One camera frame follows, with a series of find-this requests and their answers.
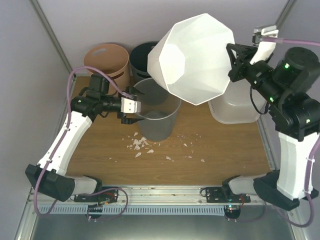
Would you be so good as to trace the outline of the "translucent white plastic tub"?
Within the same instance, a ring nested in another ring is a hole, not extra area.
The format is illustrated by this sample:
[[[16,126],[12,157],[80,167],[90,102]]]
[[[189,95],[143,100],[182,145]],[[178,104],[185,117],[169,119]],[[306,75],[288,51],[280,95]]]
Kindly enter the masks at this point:
[[[250,94],[250,83],[240,80],[235,83],[230,82],[223,95],[208,102],[210,113],[213,118],[222,124],[246,124],[257,121],[260,114],[257,113],[251,103],[260,112],[266,104],[266,100],[256,91]]]

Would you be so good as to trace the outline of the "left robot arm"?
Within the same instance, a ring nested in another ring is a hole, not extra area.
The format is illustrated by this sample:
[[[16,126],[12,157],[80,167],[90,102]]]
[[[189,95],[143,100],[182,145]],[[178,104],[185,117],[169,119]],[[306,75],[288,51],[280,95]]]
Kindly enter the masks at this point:
[[[103,189],[99,179],[66,175],[71,157],[97,116],[105,118],[109,113],[116,113],[122,124],[138,122],[137,118],[128,118],[127,115],[140,112],[138,96],[141,95],[142,92],[132,86],[118,96],[107,95],[102,88],[83,88],[71,100],[66,120],[49,150],[37,165],[30,164],[25,170],[34,193],[41,193],[61,202],[74,195],[85,195],[92,202],[101,200]]]

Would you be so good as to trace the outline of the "white faceted bin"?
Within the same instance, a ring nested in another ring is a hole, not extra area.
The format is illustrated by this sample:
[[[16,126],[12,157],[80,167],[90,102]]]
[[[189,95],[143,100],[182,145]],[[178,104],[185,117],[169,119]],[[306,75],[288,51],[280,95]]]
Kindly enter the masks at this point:
[[[227,45],[233,31],[208,13],[177,22],[147,56],[147,72],[163,89],[198,106],[230,83]]]

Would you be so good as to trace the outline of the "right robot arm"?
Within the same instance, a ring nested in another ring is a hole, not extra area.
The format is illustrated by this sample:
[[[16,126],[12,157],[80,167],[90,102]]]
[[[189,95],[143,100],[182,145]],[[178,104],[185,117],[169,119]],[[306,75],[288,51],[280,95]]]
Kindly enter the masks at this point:
[[[228,203],[239,195],[256,195],[286,211],[300,200],[316,198],[313,188],[312,149],[320,136],[320,104],[308,90],[320,75],[320,60],[311,50],[292,47],[276,67],[269,57],[254,60],[258,49],[229,43],[226,46],[232,82],[246,80],[251,91],[266,100],[265,113],[271,115],[280,140],[280,168],[262,176],[234,176],[222,185],[221,196]]]

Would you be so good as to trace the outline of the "grey translucent bin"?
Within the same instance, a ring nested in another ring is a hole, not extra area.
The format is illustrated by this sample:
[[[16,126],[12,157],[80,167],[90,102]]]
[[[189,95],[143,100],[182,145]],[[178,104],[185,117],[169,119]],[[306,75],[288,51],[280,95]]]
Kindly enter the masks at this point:
[[[137,96],[141,103],[137,114],[142,118],[137,122],[140,133],[149,141],[164,141],[173,132],[182,100],[167,92],[153,78],[143,79],[134,87],[143,93]]]

